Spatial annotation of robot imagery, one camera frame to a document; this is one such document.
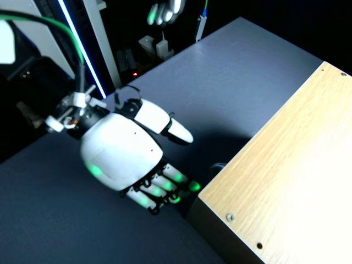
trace screw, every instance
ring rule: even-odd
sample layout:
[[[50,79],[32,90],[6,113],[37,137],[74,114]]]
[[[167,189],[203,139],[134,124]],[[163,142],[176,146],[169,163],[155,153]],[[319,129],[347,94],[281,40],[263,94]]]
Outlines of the screw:
[[[233,213],[228,213],[226,215],[226,220],[230,223],[232,223],[233,221],[235,221],[235,216],[233,215]]]

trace gray table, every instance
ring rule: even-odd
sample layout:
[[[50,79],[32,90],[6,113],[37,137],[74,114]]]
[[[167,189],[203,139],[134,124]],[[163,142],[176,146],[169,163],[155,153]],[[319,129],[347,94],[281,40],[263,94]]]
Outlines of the gray table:
[[[188,147],[161,144],[174,164],[205,184],[209,166],[228,162],[320,63],[240,18],[133,84],[193,133]],[[50,134],[0,165],[0,262],[222,260],[176,207],[153,217],[120,199],[85,170],[77,141]]]

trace table surface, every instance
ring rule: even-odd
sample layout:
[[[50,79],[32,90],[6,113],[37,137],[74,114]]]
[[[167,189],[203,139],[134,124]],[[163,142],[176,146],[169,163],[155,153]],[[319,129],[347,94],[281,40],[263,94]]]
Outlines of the table surface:
[[[351,150],[352,77],[324,62],[199,198],[265,263],[352,263]]]
[[[133,84],[193,133],[187,147],[158,139],[206,184],[320,63],[240,18]],[[49,134],[0,165],[1,263],[222,263],[177,210],[187,202],[150,216],[89,175],[77,141]]]

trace wood grain surface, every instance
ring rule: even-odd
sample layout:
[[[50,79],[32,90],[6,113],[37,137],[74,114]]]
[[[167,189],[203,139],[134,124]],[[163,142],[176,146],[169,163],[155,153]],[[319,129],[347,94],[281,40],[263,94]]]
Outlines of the wood grain surface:
[[[199,198],[265,263],[352,263],[352,77],[322,63]]]

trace white light strip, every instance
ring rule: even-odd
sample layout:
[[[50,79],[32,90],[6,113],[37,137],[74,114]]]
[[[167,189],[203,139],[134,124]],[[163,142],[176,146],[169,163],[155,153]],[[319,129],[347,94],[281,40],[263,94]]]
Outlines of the white light strip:
[[[71,28],[71,30],[72,30],[72,33],[73,33],[73,35],[75,36],[75,38],[76,38],[76,40],[77,40],[77,42],[78,42],[79,48],[80,48],[81,51],[82,51],[83,57],[84,57],[84,59],[86,60],[86,63],[87,63],[87,65],[88,65],[88,68],[90,69],[90,72],[92,72],[93,78],[94,78],[94,80],[95,80],[95,82],[96,82],[96,84],[97,84],[97,86],[98,86],[98,88],[99,88],[99,90],[100,90],[101,95],[103,96],[103,98],[106,98],[104,89],[103,89],[103,87],[102,87],[101,84],[100,84],[100,81],[99,81],[99,79],[98,79],[98,76],[96,75],[96,73],[95,73],[95,71],[94,71],[94,68],[93,68],[93,66],[92,66],[92,64],[91,64],[91,62],[90,62],[90,60],[89,60],[89,58],[88,58],[88,55],[87,55],[87,53],[86,53],[86,51],[85,51],[85,49],[84,49],[84,47],[83,47],[83,44],[82,44],[82,42],[81,42],[81,39],[80,39],[79,36],[78,36],[78,33],[77,33],[77,31],[76,31],[76,28],[75,28],[75,26],[73,25],[72,19],[71,19],[71,17],[70,17],[70,14],[69,14],[68,11],[67,11],[66,5],[65,5],[65,3],[64,3],[63,0],[58,0],[58,2],[59,2],[59,4],[60,4],[60,7],[61,7],[61,9],[62,9],[62,12],[63,12],[64,15],[65,15],[65,18],[66,18],[66,20],[67,20],[67,22],[68,22],[68,25],[70,26],[70,28]]]

